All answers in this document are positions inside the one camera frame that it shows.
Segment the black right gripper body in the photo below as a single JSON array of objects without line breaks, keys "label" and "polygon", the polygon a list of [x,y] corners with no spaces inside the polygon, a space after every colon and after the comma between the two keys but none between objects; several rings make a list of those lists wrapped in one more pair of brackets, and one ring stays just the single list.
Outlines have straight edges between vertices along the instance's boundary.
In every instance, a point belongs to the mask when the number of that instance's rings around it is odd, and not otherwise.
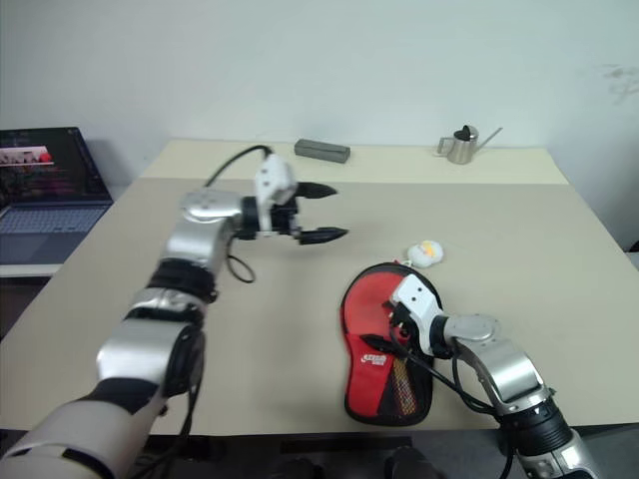
[{"label": "black right gripper body", "polygon": [[389,314],[389,337],[398,350],[421,350],[417,324],[402,303]]}]

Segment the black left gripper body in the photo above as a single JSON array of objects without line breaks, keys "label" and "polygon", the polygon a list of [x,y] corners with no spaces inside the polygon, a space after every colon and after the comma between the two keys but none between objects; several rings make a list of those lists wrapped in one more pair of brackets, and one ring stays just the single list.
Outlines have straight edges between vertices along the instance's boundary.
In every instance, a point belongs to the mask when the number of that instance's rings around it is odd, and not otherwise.
[{"label": "black left gripper body", "polygon": [[289,198],[282,205],[272,206],[272,231],[278,235],[299,238],[303,228],[298,221],[299,206],[296,197]]}]

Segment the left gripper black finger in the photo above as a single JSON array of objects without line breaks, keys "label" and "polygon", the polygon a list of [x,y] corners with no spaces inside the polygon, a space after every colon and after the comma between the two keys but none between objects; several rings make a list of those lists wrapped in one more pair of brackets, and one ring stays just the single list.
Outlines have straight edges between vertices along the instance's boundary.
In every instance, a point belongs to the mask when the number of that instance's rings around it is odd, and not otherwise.
[{"label": "left gripper black finger", "polygon": [[309,200],[319,200],[337,194],[337,190],[329,185],[313,182],[300,182],[297,188],[297,197]]},{"label": "left gripper black finger", "polygon": [[296,239],[300,245],[322,244],[338,240],[348,234],[348,230],[338,227],[321,227],[312,231],[300,231]]}]

